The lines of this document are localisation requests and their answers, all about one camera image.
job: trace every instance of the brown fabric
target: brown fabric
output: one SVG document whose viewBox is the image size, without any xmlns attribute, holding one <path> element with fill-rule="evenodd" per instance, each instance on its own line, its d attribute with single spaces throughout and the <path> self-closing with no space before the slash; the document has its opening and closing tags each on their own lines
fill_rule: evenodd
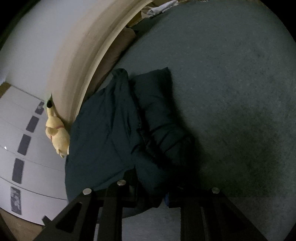
<svg viewBox="0 0 296 241">
<path fill-rule="evenodd" d="M 108 51 L 105 53 L 98 68 L 96 69 L 91 82 L 89 83 L 83 101 L 86 101 L 98 90 L 100 85 L 103 83 L 111 69 L 120 58 L 122 52 L 129 47 L 135 37 L 136 34 L 131 28 L 124 28 L 119 33 L 119 35 L 109 47 Z"/>
</svg>

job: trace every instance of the dark green fabric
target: dark green fabric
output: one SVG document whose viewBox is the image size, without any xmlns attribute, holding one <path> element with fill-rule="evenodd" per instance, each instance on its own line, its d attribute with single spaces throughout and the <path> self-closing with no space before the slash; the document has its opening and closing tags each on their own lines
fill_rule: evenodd
<svg viewBox="0 0 296 241">
<path fill-rule="evenodd" d="M 69 201 L 84 188 L 107 188 L 134 167 L 146 192 L 163 197 L 190 170 L 194 142 L 171 111 L 168 68 L 131 81 L 124 69 L 112 74 L 111 83 L 85 102 L 71 128 L 65 166 Z"/>
<path fill-rule="evenodd" d="M 285 26 L 255 2 L 209 0 L 134 29 L 140 37 L 116 68 L 168 66 L 197 143 L 197 183 L 220 188 L 268 240 L 282 241 L 296 222 L 296 44 Z"/>
</svg>

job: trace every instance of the white wall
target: white wall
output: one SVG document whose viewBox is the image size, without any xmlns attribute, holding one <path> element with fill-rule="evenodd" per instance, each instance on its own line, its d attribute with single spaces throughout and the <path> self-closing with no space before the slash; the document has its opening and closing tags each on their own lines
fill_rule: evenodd
<svg viewBox="0 0 296 241">
<path fill-rule="evenodd" d="M 63 40 L 98 0 L 41 0 L 17 24 L 0 51 L 0 82 L 37 97 Z"/>
</svg>

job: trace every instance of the yellow stuffed animal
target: yellow stuffed animal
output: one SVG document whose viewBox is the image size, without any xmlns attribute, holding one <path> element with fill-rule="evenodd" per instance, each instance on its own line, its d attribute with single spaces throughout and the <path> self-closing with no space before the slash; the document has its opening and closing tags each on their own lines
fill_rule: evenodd
<svg viewBox="0 0 296 241">
<path fill-rule="evenodd" d="M 52 102 L 46 104 L 48 120 L 46 122 L 45 133 L 52 141 L 54 148 L 62 158 L 69 154 L 70 136 L 66 131 L 63 122 L 54 115 Z"/>
</svg>

